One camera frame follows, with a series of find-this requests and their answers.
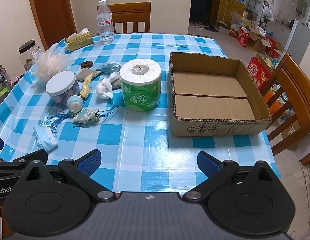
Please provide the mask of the red gift bag far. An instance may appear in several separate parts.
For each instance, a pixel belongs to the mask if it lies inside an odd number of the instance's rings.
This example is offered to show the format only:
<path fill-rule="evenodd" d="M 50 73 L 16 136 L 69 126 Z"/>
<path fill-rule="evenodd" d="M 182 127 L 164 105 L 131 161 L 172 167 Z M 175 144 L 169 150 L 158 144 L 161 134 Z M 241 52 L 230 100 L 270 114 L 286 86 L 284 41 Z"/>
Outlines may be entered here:
<path fill-rule="evenodd" d="M 249 31 L 247 28 L 241 27 L 238 31 L 237 35 L 237 41 L 239 44 L 243 47 L 246 48 L 248 44 L 248 39 L 249 39 Z"/>

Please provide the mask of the wooden chair far side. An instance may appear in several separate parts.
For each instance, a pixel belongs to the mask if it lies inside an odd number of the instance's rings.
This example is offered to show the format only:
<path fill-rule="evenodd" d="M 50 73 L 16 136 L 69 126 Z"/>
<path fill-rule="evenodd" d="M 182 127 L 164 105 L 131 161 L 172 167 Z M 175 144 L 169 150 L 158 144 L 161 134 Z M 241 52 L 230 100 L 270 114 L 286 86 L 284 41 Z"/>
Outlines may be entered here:
<path fill-rule="evenodd" d="M 150 32 L 151 2 L 121 3 L 107 5 L 112 12 L 114 31 L 115 24 L 122 24 L 122 33 L 127 33 L 127 23 L 133 24 L 133 33 L 139 32 L 139 23 L 144 23 L 144 33 Z"/>

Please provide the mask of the open cardboard box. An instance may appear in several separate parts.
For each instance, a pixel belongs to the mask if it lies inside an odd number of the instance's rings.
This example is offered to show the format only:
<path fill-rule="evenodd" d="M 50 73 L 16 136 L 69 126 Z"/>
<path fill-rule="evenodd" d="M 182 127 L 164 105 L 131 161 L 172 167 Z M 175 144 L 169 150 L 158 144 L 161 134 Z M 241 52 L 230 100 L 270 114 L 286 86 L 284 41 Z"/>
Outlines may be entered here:
<path fill-rule="evenodd" d="M 244 64 L 199 53 L 171 53 L 167 98 L 176 137 L 258 134 L 269 108 Z"/>

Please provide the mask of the yellow knotted cloth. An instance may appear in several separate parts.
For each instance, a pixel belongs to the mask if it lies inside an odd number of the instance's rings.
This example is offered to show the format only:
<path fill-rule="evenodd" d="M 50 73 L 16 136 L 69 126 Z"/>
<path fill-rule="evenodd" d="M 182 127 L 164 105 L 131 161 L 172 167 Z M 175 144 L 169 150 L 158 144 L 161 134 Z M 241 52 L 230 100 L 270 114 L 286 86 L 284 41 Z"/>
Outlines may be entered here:
<path fill-rule="evenodd" d="M 91 73 L 84 79 L 83 85 L 82 85 L 82 88 L 79 94 L 79 96 L 82 99 L 86 99 L 89 96 L 90 91 L 91 91 L 91 88 L 89 87 L 89 85 L 93 77 L 94 77 L 94 73 Z"/>

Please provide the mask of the yellow wooden cabinet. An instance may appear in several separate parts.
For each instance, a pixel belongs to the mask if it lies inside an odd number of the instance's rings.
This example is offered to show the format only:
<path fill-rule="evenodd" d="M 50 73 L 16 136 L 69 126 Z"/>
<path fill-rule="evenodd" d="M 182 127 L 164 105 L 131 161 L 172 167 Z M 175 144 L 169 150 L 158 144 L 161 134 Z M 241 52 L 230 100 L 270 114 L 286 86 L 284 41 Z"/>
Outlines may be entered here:
<path fill-rule="evenodd" d="M 246 4 L 235 0 L 218 0 L 218 11 L 216 17 L 216 24 L 224 22 L 228 27 L 231 23 L 231 13 L 235 12 L 242 16 Z"/>

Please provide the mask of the wooden chair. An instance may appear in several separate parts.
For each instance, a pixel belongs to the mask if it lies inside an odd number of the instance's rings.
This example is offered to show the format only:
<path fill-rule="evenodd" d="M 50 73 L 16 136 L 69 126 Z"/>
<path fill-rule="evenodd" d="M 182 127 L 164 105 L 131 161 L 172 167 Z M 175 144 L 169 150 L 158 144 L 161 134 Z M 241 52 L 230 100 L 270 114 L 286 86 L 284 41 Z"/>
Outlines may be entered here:
<path fill-rule="evenodd" d="M 127 33 L 127 23 L 133 24 L 133 33 L 139 32 L 139 23 L 144 23 L 144 33 L 150 32 L 151 2 L 121 3 L 107 5 L 112 12 L 114 31 L 115 24 L 122 24 L 122 33 Z"/>
<path fill-rule="evenodd" d="M 268 140 L 272 141 L 295 122 L 299 124 L 297 130 L 271 147 L 273 155 L 277 155 L 310 133 L 310 80 L 291 55 L 286 53 L 270 78 L 261 87 L 262 96 L 265 96 L 274 85 L 280 85 L 280 87 L 267 100 L 267 106 L 273 106 L 282 95 L 286 95 L 288 100 L 271 114 L 271 124 L 278 121 L 290 108 L 294 113 L 267 135 Z"/>

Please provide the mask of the grey fabric sachet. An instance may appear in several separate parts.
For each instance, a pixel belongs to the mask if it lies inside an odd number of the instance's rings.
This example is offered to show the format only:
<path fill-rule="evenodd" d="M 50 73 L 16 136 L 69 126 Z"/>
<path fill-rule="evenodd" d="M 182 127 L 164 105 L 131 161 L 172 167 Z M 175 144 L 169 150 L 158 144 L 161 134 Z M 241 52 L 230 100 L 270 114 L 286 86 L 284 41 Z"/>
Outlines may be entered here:
<path fill-rule="evenodd" d="M 85 80 L 86 77 L 88 77 L 89 75 L 92 75 L 92 80 L 94 78 L 96 78 L 97 76 L 99 76 L 99 74 L 101 74 L 100 71 L 97 70 L 91 70 L 89 68 L 83 68 L 77 75 L 76 75 L 76 80 L 79 82 L 83 82 Z"/>

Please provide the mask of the clear plastic water bottle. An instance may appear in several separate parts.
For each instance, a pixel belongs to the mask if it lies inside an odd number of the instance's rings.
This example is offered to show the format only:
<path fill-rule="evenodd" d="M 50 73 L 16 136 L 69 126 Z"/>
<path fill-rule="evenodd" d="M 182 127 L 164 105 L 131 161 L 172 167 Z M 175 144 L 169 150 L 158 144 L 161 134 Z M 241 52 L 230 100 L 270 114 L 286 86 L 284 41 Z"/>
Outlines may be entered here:
<path fill-rule="evenodd" d="M 107 6 L 106 0 L 99 1 L 97 9 L 97 24 L 103 44 L 110 44 L 114 41 L 115 31 L 112 22 L 112 12 Z"/>

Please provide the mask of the blue tassel embroidered sachet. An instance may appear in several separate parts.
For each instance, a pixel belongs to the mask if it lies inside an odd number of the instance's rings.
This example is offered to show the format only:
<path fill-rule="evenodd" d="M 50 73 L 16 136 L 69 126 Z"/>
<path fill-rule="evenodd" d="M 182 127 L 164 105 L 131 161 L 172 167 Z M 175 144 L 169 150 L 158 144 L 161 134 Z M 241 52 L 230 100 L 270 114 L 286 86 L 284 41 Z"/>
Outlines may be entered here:
<path fill-rule="evenodd" d="M 71 119 L 75 127 L 87 126 L 93 122 L 98 122 L 100 119 L 105 119 L 115 113 L 118 106 L 113 105 L 109 109 L 89 109 L 83 108 L 79 113 L 70 112 L 52 112 L 43 121 L 44 124 L 57 128 L 64 120 Z"/>

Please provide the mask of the red gift box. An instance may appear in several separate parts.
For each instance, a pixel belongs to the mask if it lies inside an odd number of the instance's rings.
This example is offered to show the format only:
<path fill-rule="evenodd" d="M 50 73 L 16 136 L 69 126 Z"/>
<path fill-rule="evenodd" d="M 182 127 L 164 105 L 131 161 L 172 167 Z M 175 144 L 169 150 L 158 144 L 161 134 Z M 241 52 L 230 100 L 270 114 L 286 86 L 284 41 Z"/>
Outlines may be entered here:
<path fill-rule="evenodd" d="M 260 89 L 269 79 L 270 74 L 257 57 L 252 57 L 247 67 L 255 86 Z"/>

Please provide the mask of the blue face mask front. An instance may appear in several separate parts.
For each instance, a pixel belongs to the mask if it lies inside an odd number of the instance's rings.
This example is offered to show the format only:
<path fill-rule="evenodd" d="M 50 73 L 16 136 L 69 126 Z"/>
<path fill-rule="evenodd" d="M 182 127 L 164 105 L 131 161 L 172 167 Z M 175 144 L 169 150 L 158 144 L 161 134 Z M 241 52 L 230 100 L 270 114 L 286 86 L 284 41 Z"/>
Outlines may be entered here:
<path fill-rule="evenodd" d="M 58 146 L 55 136 L 56 133 L 57 128 L 55 126 L 46 124 L 45 121 L 35 125 L 34 134 L 38 148 L 45 150 L 46 152 L 54 150 Z"/>

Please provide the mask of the brown hair scrunchie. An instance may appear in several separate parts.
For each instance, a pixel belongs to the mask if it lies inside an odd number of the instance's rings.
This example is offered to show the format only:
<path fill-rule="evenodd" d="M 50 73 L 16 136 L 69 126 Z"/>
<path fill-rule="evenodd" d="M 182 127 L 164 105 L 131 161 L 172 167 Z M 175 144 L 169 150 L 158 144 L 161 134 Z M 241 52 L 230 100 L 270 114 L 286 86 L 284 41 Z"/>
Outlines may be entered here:
<path fill-rule="evenodd" d="M 84 61 L 81 63 L 81 68 L 91 68 L 94 65 L 92 61 Z"/>

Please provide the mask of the blue face mask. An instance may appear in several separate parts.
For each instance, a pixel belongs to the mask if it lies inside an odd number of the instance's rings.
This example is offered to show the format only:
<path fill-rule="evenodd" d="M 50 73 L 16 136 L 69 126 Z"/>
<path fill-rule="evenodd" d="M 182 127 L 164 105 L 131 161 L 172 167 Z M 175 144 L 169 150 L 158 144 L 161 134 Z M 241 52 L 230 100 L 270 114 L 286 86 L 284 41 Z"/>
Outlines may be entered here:
<path fill-rule="evenodd" d="M 114 72 L 119 72 L 122 67 L 122 64 L 118 62 L 106 62 L 101 64 L 99 67 L 96 68 L 96 71 L 111 74 Z"/>
<path fill-rule="evenodd" d="M 46 152 L 54 150 L 58 146 L 55 136 L 56 133 L 57 128 L 55 126 L 46 124 L 45 121 L 35 125 L 34 134 L 38 148 L 45 150 Z"/>

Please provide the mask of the grey refrigerator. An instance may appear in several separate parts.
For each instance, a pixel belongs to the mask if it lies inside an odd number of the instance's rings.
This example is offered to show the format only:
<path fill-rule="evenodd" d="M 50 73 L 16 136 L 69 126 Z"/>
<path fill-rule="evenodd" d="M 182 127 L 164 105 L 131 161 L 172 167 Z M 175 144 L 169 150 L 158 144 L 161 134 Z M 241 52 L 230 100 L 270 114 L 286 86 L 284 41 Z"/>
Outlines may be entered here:
<path fill-rule="evenodd" d="M 310 42 L 310 29 L 297 19 L 294 20 L 284 50 L 291 55 L 295 63 L 300 64 Z"/>

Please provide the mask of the white mesh bath pouf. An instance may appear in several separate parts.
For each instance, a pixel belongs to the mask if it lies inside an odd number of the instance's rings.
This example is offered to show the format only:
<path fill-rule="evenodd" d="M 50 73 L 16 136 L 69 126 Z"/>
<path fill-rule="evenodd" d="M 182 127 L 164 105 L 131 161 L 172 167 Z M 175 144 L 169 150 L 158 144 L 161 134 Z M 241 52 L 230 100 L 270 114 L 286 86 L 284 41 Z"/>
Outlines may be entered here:
<path fill-rule="evenodd" d="M 74 61 L 70 55 L 46 51 L 36 59 L 33 74 L 39 83 L 47 83 L 56 74 L 68 70 Z"/>

